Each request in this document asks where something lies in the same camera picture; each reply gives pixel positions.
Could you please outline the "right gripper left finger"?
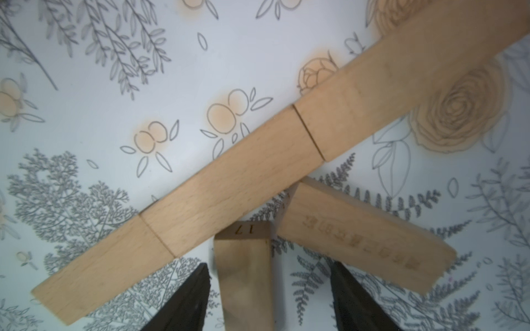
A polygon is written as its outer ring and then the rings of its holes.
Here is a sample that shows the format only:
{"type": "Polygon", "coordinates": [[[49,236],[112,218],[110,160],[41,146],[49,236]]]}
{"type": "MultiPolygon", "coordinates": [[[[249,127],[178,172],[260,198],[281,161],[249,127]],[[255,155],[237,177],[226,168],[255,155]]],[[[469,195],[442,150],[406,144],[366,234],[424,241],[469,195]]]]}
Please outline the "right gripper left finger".
{"type": "Polygon", "coordinates": [[[208,265],[200,263],[141,331],[203,330],[210,289],[208,265]]]}

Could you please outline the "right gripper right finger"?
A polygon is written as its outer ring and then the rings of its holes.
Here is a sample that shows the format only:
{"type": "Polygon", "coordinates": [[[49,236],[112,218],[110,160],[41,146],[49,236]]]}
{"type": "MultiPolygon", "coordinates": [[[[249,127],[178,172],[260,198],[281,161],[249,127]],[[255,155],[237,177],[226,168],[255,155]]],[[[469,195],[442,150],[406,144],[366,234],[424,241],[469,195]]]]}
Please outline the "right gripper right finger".
{"type": "Polygon", "coordinates": [[[338,330],[402,329],[338,261],[331,266],[331,290],[338,330]]]}

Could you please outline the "wooden block top horizontal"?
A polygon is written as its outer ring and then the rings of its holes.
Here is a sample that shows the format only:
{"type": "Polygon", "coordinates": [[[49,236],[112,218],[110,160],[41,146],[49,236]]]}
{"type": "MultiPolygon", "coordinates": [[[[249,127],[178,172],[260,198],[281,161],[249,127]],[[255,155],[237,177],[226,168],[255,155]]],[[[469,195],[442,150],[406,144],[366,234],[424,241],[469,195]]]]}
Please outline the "wooden block top horizontal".
{"type": "Polygon", "coordinates": [[[279,237],[426,295],[457,252],[433,233],[305,177],[287,190],[279,237]]]}

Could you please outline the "wooden block bottom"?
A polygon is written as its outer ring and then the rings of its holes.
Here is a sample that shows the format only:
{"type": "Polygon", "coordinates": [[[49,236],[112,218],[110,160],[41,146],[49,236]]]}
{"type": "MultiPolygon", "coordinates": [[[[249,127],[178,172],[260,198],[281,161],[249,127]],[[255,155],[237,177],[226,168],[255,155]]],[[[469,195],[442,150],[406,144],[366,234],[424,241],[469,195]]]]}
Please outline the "wooden block bottom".
{"type": "Polygon", "coordinates": [[[181,257],[324,163],[289,106],[146,208],[142,219],[181,257]]]}

